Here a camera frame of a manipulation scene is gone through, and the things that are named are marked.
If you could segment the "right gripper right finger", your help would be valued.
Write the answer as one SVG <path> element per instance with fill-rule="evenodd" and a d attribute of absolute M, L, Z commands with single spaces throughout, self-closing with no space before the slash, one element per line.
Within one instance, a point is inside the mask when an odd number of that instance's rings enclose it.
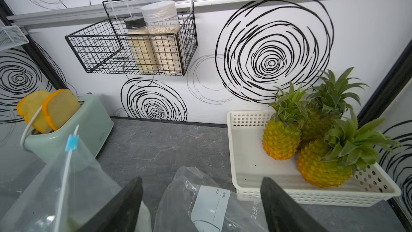
<path fill-rule="evenodd" d="M 270 232 L 326 231 L 271 178 L 263 178 L 260 194 Z"/>

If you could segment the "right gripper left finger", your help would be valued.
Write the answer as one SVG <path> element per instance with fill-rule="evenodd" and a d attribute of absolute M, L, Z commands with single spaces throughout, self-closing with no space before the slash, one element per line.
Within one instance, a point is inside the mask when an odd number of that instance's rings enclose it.
<path fill-rule="evenodd" d="M 131 180 L 79 232 L 133 232 L 143 198 L 142 179 Z"/>

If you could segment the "zip-top bag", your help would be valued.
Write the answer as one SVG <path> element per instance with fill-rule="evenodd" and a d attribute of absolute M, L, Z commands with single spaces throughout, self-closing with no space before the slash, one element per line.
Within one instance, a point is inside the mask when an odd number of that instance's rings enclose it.
<path fill-rule="evenodd" d="M 179 168 L 159 203 L 156 232 L 266 232 L 259 201 L 241 201 L 196 167 Z"/>
<path fill-rule="evenodd" d="M 121 187 L 80 142 L 77 129 L 1 220 L 3 232 L 79 232 Z M 143 200 L 134 232 L 150 232 Z"/>

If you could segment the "pineapple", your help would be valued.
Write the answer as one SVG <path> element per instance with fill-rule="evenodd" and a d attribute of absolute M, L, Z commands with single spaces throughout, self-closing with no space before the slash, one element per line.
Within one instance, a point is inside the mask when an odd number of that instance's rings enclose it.
<path fill-rule="evenodd" d="M 340 120 L 347 110 L 353 106 L 346 102 L 351 98 L 360 104 L 358 94 L 350 92 L 352 88 L 364 88 L 367 86 L 362 82 L 350 83 L 355 77 L 350 74 L 354 67 L 345 70 L 336 77 L 330 69 L 320 72 L 320 85 L 312 88 L 308 96 L 308 116 L 301 129 L 301 145 L 306 146 L 311 141 L 322 138 L 331 129 L 336 120 Z"/>
<path fill-rule="evenodd" d="M 374 165 L 380 154 L 374 146 L 392 151 L 402 144 L 377 128 L 384 118 L 358 126 L 357 116 L 335 121 L 323 138 L 311 141 L 298 155 L 298 171 L 311 185 L 320 188 L 339 187 L 358 171 Z"/>
<path fill-rule="evenodd" d="M 270 157 L 284 161 L 295 156 L 301 143 L 301 130 L 308 119 L 308 101 L 303 99 L 306 90 L 295 89 L 292 82 L 288 92 L 277 89 L 276 101 L 269 104 L 275 113 L 265 126 L 262 143 Z"/>

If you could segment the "mint green toaster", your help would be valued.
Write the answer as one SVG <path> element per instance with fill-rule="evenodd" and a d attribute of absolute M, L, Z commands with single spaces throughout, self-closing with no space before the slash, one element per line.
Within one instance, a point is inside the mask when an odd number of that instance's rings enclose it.
<path fill-rule="evenodd" d="M 77 134 L 80 142 L 93 156 L 97 156 L 109 137 L 114 122 L 97 96 L 88 93 L 78 97 L 78 101 L 81 107 L 59 130 L 34 134 L 27 128 L 21 136 L 20 147 L 49 163 L 65 150 L 69 134 L 79 125 Z"/>

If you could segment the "white plastic basket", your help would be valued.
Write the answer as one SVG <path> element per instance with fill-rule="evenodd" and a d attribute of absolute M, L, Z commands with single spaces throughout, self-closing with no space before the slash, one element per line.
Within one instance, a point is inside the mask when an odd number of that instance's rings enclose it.
<path fill-rule="evenodd" d="M 260 201 L 264 177 L 273 179 L 299 204 L 371 207 L 401 195 L 401 190 L 379 164 L 368 166 L 339 187 L 319 188 L 298 171 L 298 156 L 285 161 L 270 157 L 262 145 L 271 110 L 227 113 L 232 182 L 237 198 Z"/>

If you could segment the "orange toast slice right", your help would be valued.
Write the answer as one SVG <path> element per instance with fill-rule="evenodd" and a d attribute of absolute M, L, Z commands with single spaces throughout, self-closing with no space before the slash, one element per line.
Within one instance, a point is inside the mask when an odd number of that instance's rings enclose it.
<path fill-rule="evenodd" d="M 68 89 L 60 89 L 49 95 L 42 104 L 42 112 L 46 122 L 57 131 L 60 129 L 79 109 L 81 105 Z"/>

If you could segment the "yellow toast slice left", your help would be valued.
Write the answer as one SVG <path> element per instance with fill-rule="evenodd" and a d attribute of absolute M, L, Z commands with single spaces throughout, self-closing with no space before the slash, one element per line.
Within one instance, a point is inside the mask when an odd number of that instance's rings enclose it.
<path fill-rule="evenodd" d="M 24 118 L 24 120 L 29 123 L 34 114 L 39 108 L 42 107 L 43 102 L 51 95 L 49 91 L 39 90 L 30 93 L 24 97 L 17 105 L 18 114 Z M 32 127 L 40 133 L 46 133 L 51 128 L 46 121 L 46 117 L 40 110 L 38 116 L 35 118 Z"/>

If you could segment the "black lid spice jar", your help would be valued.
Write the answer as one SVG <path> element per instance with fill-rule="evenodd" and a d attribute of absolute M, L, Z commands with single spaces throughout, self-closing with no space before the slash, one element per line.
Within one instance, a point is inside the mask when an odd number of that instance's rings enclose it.
<path fill-rule="evenodd" d="M 156 73 L 159 68 L 150 37 L 148 36 L 149 30 L 143 17 L 125 18 L 124 24 L 129 34 L 128 44 L 139 72 L 142 74 Z"/>

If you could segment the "white lid jar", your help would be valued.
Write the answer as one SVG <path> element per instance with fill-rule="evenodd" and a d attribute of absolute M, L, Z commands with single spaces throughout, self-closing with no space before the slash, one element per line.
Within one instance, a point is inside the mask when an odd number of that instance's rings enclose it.
<path fill-rule="evenodd" d="M 180 23 L 175 1 L 162 1 L 141 7 L 160 70 L 166 75 L 181 72 L 178 50 Z"/>

